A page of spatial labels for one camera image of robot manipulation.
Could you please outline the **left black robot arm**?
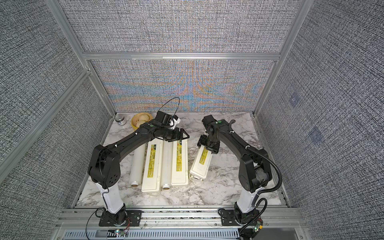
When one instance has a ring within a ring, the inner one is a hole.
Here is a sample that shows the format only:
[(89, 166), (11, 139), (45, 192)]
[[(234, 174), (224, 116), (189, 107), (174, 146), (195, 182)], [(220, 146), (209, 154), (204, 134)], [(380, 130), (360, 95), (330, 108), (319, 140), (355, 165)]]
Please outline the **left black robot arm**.
[(94, 148), (88, 175), (96, 184), (104, 200), (102, 219), (121, 226), (125, 224), (126, 205), (120, 197), (118, 181), (121, 177), (120, 161), (138, 147), (159, 138), (167, 142), (189, 139), (189, 134), (178, 127), (164, 125), (155, 119), (142, 124), (136, 131), (113, 144)]

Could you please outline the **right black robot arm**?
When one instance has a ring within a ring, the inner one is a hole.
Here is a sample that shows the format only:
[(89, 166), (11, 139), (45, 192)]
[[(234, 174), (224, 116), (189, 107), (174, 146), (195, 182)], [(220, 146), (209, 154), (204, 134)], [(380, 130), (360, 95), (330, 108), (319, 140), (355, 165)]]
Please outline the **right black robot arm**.
[(198, 147), (204, 147), (211, 154), (217, 154), (220, 143), (225, 144), (239, 160), (239, 181), (243, 187), (240, 198), (235, 202), (236, 221), (244, 225), (259, 214), (255, 209), (260, 191), (272, 179), (270, 163), (265, 160), (268, 153), (257, 150), (244, 141), (232, 128), (235, 121), (216, 120), (212, 115), (205, 116), (202, 123), (206, 134), (202, 135)]

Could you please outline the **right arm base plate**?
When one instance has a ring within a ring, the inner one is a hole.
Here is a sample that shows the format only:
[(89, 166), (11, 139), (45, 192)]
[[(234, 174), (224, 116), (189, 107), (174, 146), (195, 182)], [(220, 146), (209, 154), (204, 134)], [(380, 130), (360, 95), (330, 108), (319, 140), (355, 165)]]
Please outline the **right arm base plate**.
[(244, 226), (251, 220), (260, 217), (263, 212), (259, 210), (253, 210), (249, 213), (242, 213), (240, 210), (233, 209), (219, 209), (218, 214), (221, 217), (223, 226)]

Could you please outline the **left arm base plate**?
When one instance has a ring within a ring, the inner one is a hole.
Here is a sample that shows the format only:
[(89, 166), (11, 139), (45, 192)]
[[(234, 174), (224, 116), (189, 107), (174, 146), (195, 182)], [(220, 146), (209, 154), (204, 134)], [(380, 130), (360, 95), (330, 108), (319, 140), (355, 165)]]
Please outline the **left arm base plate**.
[(117, 214), (111, 214), (108, 211), (102, 213), (99, 221), (99, 227), (138, 227), (142, 218), (140, 210), (126, 210), (125, 215), (120, 211)]

